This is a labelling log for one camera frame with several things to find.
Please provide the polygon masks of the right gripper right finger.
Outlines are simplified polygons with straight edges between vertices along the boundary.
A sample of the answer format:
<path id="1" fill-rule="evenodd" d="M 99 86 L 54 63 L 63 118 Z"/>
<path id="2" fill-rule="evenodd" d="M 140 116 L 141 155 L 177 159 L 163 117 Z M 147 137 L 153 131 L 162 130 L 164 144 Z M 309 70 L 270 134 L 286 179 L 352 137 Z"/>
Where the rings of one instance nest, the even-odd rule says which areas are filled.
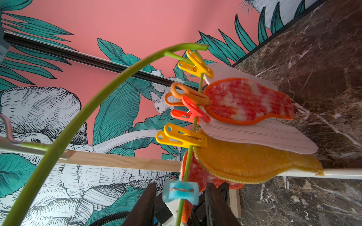
<path id="1" fill-rule="evenodd" d="M 205 202 L 208 226 L 240 226 L 222 194 L 212 183 L 206 185 Z"/>

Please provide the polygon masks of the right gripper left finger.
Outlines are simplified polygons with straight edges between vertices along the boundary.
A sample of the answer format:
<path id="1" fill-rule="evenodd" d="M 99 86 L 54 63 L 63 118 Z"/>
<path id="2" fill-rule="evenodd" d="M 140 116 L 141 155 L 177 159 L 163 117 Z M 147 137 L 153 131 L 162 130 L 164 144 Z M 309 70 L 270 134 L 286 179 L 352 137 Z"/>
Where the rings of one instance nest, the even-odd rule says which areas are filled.
<path id="1" fill-rule="evenodd" d="M 148 185 L 122 226 L 153 226 L 156 184 Z"/>

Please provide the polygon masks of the yellow-edged felt insole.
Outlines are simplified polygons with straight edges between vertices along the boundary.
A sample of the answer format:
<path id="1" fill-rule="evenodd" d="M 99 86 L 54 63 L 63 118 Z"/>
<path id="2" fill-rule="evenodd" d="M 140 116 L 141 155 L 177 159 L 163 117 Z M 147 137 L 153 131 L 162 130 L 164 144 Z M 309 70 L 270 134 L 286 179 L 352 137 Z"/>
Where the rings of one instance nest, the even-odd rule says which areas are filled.
<path id="1" fill-rule="evenodd" d="M 207 139 L 207 147 L 195 147 L 194 154 L 210 174 L 241 184 L 260 184 L 288 170 L 324 175 L 322 164 L 313 154 L 299 154 L 255 144 Z"/>

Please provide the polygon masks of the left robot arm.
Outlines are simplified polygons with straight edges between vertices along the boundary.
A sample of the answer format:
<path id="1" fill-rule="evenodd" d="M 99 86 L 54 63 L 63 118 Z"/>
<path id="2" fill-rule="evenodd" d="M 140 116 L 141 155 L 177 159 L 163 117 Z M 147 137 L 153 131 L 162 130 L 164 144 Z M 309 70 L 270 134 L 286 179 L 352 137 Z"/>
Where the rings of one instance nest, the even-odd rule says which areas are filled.
<path id="1" fill-rule="evenodd" d="M 175 216 L 172 214 L 172 203 L 164 203 L 162 195 L 156 198 L 154 225 L 155 226 L 173 226 Z M 111 211 L 110 214 L 103 214 L 100 217 L 91 219 L 88 226 L 120 226 L 130 211 Z M 199 204 L 192 207 L 191 216 L 186 226 L 206 226 L 206 205 L 205 194 L 202 192 L 199 196 Z"/>

